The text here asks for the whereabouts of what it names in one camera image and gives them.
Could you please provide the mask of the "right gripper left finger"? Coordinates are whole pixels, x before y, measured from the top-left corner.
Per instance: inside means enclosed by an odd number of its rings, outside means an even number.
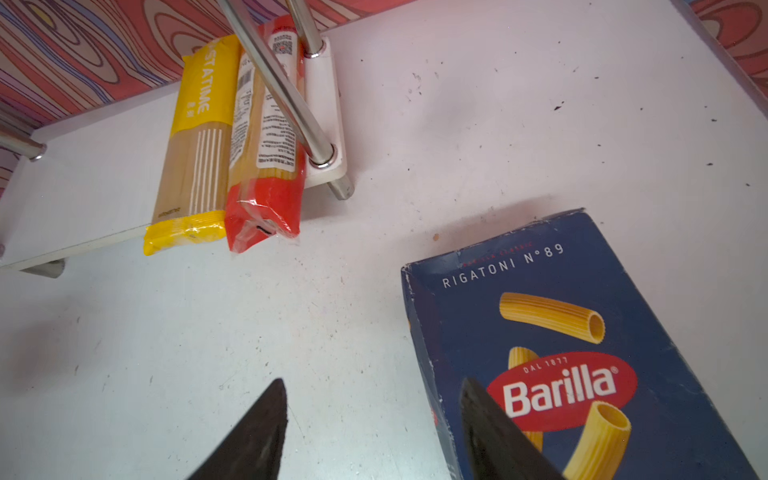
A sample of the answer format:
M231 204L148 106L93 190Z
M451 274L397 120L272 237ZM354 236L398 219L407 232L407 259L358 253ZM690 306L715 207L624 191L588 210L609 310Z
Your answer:
M287 414L285 385L277 378L188 479L276 480Z

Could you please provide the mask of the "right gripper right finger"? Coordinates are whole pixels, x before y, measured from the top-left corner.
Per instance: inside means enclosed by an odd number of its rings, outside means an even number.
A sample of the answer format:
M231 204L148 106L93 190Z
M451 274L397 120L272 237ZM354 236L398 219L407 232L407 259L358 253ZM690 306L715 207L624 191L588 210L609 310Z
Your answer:
M476 379L462 381L459 402L475 479L564 479Z

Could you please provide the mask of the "blue Barilla pasta box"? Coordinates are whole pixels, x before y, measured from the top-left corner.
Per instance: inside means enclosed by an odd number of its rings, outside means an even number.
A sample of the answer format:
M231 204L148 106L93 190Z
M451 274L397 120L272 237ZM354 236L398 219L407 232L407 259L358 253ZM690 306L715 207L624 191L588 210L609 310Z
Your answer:
M449 474L472 477L473 378L567 479L756 473L583 210L405 265L405 310Z

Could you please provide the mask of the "yellow spaghetti bag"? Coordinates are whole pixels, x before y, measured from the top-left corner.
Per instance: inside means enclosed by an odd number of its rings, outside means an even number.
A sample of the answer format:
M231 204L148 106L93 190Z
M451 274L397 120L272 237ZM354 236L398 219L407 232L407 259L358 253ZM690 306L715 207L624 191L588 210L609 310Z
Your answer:
M230 35L184 58L155 208L143 252L226 236L225 207L240 43Z

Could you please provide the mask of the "red spaghetti bag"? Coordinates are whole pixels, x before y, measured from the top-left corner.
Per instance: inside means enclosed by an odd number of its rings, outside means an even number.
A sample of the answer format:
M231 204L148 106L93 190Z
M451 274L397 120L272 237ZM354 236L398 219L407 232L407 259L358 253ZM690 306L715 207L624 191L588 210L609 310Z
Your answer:
M274 235L298 236L306 157L291 122L242 52L225 207L231 252L243 253Z

